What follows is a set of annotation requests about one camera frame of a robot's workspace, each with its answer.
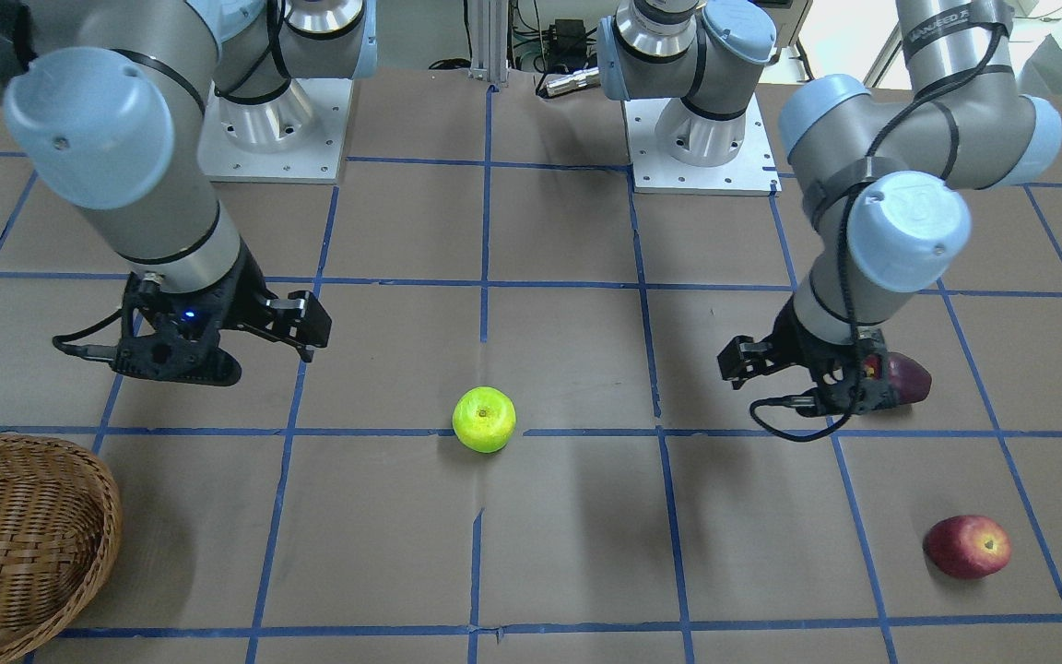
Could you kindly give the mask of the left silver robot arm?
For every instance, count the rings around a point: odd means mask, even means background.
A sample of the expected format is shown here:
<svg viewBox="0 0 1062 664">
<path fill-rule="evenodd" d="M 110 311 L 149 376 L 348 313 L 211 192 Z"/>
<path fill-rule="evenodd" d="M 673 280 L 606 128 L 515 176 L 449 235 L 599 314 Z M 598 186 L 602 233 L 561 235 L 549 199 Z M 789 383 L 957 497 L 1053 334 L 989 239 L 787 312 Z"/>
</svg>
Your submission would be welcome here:
<svg viewBox="0 0 1062 664">
<path fill-rule="evenodd" d="M 805 418 L 926 399 L 931 374 L 888 350 L 881 325 L 967 244 L 962 190 L 1027 184 L 1062 143 L 1054 105 L 1020 93 L 1011 5 L 900 1 L 896 11 L 911 101 L 876 101 L 840 73 L 802 85 L 781 109 L 785 159 L 823 248 L 770 335 L 736 337 L 717 357 L 734 388 L 805 367 L 805 394 L 767 399 Z M 775 35 L 750 1 L 623 1 L 596 30 L 601 85 L 616 101 L 667 100 L 658 135 L 674 159 L 724 164 Z"/>
</svg>

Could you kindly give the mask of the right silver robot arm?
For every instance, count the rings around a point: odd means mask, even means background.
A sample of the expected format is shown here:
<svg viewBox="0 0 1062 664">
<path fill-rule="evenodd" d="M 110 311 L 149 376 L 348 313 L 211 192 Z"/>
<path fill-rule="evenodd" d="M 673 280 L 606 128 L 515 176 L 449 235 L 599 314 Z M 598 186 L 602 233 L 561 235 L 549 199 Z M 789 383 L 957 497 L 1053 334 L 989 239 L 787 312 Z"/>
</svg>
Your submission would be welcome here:
<svg viewBox="0 0 1062 664">
<path fill-rule="evenodd" d="M 114 373 L 239 382 L 222 333 L 310 362 L 330 316 L 277 295 L 198 160 L 209 105 L 233 146 L 274 154 L 313 138 L 306 79 L 367 78 L 372 1 L 0 1 L 0 108 L 35 172 L 130 269 L 112 346 L 95 324 L 56 350 Z"/>
</svg>

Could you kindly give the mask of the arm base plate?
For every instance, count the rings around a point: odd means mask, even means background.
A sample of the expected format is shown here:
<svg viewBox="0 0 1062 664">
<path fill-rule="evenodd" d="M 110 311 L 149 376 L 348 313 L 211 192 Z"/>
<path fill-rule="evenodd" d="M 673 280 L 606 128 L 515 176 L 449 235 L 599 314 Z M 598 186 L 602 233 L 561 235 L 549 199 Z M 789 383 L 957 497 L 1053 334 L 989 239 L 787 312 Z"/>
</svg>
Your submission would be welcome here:
<svg viewBox="0 0 1062 664">
<path fill-rule="evenodd" d="M 210 181 L 229 184 L 337 184 L 354 81 L 295 79 L 260 105 L 212 97 L 196 160 Z"/>
<path fill-rule="evenodd" d="M 693 116 L 679 100 L 622 104 L 638 193 L 770 195 L 781 190 L 760 105 L 727 122 Z"/>
</svg>

